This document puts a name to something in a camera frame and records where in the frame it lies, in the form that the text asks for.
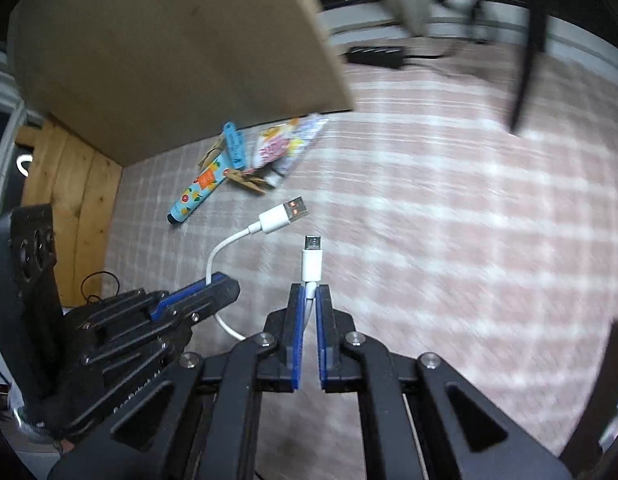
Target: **metal connector tip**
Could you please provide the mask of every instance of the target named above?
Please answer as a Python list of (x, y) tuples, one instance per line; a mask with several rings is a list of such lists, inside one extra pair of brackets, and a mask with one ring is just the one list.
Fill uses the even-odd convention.
[(305, 237), (305, 249), (319, 250), (320, 249), (320, 237), (319, 236), (306, 236)]
[(287, 217), (290, 222), (295, 222), (299, 218), (309, 214), (301, 196), (294, 198), (289, 202), (285, 202), (283, 206), (285, 207), (285, 211), (287, 212)]

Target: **triangular cutout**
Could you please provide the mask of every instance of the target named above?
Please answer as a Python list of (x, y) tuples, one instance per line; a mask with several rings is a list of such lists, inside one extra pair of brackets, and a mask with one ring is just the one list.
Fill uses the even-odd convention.
[(483, 452), (507, 438), (507, 432), (484, 413), (459, 387), (449, 384), (445, 389), (472, 452)]
[(148, 451), (174, 390), (171, 382), (161, 384), (113, 428), (113, 439), (138, 451)]

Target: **white cable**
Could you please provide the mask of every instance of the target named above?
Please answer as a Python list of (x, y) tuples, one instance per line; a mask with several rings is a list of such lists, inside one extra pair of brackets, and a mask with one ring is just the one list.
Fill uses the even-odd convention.
[[(243, 229), (236, 234), (231, 235), (225, 240), (221, 241), (209, 254), (209, 259), (207, 260), (207, 273), (205, 274), (205, 281), (207, 285), (211, 283), (211, 275), (212, 275), (212, 267), (214, 264), (214, 257), (217, 253), (219, 253), (222, 249), (227, 247), (227, 245), (232, 244), (236, 240), (240, 240), (240, 238), (244, 238), (248, 235), (252, 235), (263, 231), (265, 234), (272, 233), (273, 231), (277, 231), (278, 229), (282, 229), (283, 227), (288, 226), (291, 222), (302, 218), (307, 214), (307, 208), (303, 203), (302, 197), (294, 198), (289, 202), (285, 202), (284, 204), (279, 204), (264, 213), (259, 215), (259, 221), (250, 224), (246, 229)], [(231, 337), (237, 339), (238, 341), (243, 341), (245, 336), (239, 332), (236, 332), (233, 328), (231, 328), (225, 320), (220, 317), (219, 314), (214, 314), (214, 319), (217, 321), (218, 325), (227, 332)]]
[(303, 249), (301, 280), (305, 284), (305, 319), (303, 330), (307, 328), (315, 302), (315, 292), (323, 278), (323, 250), (319, 236), (306, 236)]

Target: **blue rubber strip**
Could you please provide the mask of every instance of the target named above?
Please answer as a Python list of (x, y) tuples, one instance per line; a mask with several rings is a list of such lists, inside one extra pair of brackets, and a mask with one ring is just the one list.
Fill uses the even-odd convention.
[(323, 326), (323, 297), (320, 294), (320, 287), (316, 289), (313, 303), (313, 309), (315, 310), (315, 334), (318, 340), (318, 371), (320, 373), (320, 384), (324, 390), (327, 382), (327, 350)]
[(294, 390), (300, 386), (300, 373), (303, 363), (303, 340), (305, 332), (305, 288), (300, 286), (295, 303), (294, 346), (292, 349), (291, 385)]
[[(216, 280), (222, 279), (224, 276), (225, 275), (221, 272), (214, 272), (214, 275), (211, 276), (211, 281), (215, 282)], [(160, 318), (163, 315), (163, 312), (167, 308), (169, 308), (169, 306), (171, 306), (173, 303), (176, 303), (177, 301), (180, 301), (183, 298), (186, 298), (188, 296), (191, 296), (192, 294), (195, 294), (198, 290), (202, 290), (203, 288), (205, 288), (205, 286), (207, 286), (207, 281), (205, 279), (202, 279), (196, 283), (191, 283), (191, 285), (186, 286), (185, 288), (181, 288), (180, 290), (177, 290), (176, 292), (174, 292), (173, 294), (170, 294), (169, 296), (166, 296), (160, 301), (160, 303), (158, 303), (155, 310), (150, 314), (151, 320), (155, 321), (156, 319)]]

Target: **white usb cable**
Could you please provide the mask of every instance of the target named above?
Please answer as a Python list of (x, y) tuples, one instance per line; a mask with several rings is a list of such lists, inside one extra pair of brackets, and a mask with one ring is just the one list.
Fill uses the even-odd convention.
[(323, 250), (320, 248), (319, 236), (305, 236), (305, 248), (303, 249), (303, 264), (301, 280), (305, 286), (305, 324), (307, 328), (313, 304), (315, 292), (323, 278)]
[[(305, 203), (303, 202), (302, 197), (299, 196), (298, 198), (294, 198), (284, 204), (279, 204), (272, 209), (261, 213), (259, 215), (259, 221), (250, 224), (246, 229), (243, 229), (242, 231), (237, 232), (236, 234), (233, 234), (221, 241), (214, 247), (214, 250), (211, 251), (211, 254), (209, 254), (209, 259), (207, 260), (207, 275), (205, 277), (207, 284), (211, 283), (211, 270), (215, 255), (227, 247), (227, 245), (259, 231), (262, 231), (265, 234), (272, 233), (273, 231), (277, 231), (278, 229), (288, 226), (291, 222), (295, 222), (307, 213), (308, 211), (305, 207)], [(218, 322), (218, 325), (220, 325), (220, 327), (222, 327), (222, 329), (231, 337), (237, 339), (238, 341), (243, 341), (245, 339), (244, 335), (236, 332), (233, 328), (227, 325), (219, 314), (214, 314), (214, 318)]]

